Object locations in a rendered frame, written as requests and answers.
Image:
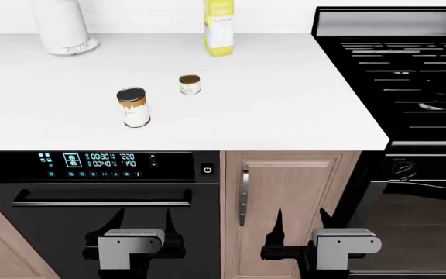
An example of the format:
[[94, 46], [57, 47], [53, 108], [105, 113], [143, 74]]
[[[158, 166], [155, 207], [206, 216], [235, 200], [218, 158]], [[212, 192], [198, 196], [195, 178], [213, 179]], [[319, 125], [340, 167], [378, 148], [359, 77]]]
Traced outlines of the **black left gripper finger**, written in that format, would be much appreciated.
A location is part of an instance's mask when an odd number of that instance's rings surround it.
[[175, 229], [169, 208], [166, 210], [166, 225], [164, 232], [165, 241], [180, 241], [182, 239], [182, 236]]
[[106, 222], [100, 229], [95, 230], [94, 232], [90, 232], [86, 234], [86, 237], [99, 237], [103, 236], [106, 232], [111, 229], [119, 229], [122, 225], [124, 219], [125, 210], [121, 208], [114, 216]]

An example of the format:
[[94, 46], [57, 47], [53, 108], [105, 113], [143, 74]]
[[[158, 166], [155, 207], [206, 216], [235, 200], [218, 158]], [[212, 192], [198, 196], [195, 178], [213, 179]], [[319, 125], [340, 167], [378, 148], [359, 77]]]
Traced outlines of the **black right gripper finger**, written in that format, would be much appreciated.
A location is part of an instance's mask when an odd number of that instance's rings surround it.
[[281, 208], [279, 208], [275, 225], [272, 231], [266, 235], [265, 247], [266, 248], [282, 247], [284, 246], [284, 239], [285, 239], [285, 234], [283, 231], [282, 211]]
[[323, 228], [318, 231], [318, 234], [321, 236], [333, 236], [335, 234], [335, 221], [323, 208], [320, 208], [320, 216]]

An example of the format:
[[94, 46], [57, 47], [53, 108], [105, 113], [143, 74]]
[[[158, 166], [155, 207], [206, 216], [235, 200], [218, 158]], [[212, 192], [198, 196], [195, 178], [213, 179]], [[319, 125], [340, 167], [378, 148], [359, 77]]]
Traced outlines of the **wooden cabinet door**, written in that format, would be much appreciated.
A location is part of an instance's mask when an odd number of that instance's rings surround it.
[[[299, 279], [294, 260], [262, 260], [260, 251], [282, 211], [285, 246], [306, 246], [334, 213], [358, 151], [225, 151], [221, 153], [221, 279]], [[245, 225], [239, 225], [242, 170], [249, 170]]]

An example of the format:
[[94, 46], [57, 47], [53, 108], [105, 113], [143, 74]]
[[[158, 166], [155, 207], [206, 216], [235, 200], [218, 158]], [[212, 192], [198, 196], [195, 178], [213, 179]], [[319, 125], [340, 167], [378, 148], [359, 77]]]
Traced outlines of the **black built-in oven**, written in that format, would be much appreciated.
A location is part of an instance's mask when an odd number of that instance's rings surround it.
[[[21, 190], [190, 189], [187, 207], [12, 206]], [[169, 208], [182, 259], [152, 260], [148, 279], [221, 279], [220, 153], [213, 150], [0, 150], [0, 211], [60, 279], [100, 279], [85, 235], [121, 209], [122, 228], [164, 229]]]

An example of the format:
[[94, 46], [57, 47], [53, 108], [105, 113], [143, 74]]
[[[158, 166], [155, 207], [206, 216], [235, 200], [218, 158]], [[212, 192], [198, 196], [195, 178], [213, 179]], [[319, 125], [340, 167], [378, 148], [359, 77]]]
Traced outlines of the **black stove knob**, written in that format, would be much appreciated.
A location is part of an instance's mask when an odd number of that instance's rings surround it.
[[416, 175], [415, 167], [411, 162], [398, 162], [392, 167], [393, 175], [399, 180], [407, 180]]

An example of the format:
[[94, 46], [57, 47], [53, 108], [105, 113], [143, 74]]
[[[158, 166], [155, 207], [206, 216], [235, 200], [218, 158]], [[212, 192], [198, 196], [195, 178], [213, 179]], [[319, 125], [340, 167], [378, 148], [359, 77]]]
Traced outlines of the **tall white orange can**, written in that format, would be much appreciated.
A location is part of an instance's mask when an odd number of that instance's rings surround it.
[[125, 125], [139, 128], [149, 123], [151, 117], [143, 88], [124, 88], [117, 93], [116, 98], [125, 113]]

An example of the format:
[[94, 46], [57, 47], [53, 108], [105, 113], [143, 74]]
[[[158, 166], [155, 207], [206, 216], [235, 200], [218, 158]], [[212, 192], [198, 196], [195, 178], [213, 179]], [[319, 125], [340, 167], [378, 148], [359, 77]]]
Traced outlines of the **small white green can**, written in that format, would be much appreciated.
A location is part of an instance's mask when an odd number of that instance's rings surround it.
[[196, 95], [201, 91], [201, 79], [196, 74], [186, 74], [179, 77], [180, 92], [184, 95]]

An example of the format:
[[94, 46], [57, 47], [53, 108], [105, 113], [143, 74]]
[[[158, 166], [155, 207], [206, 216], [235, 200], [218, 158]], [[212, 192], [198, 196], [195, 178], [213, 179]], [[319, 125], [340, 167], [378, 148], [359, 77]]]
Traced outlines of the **black gas stove range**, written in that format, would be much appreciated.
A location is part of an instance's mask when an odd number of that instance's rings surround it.
[[[318, 7], [313, 37], [379, 127], [333, 215], [382, 241], [355, 279], [446, 279], [446, 7]], [[393, 175], [398, 162], [417, 172]]]

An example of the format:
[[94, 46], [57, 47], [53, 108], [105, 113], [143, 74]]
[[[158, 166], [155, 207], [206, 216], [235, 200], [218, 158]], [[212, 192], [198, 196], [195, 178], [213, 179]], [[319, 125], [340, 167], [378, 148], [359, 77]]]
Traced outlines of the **yellow liquid bottle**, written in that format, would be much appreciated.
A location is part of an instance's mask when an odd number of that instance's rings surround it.
[[234, 0], [204, 0], [204, 45], [213, 57], [232, 54]]

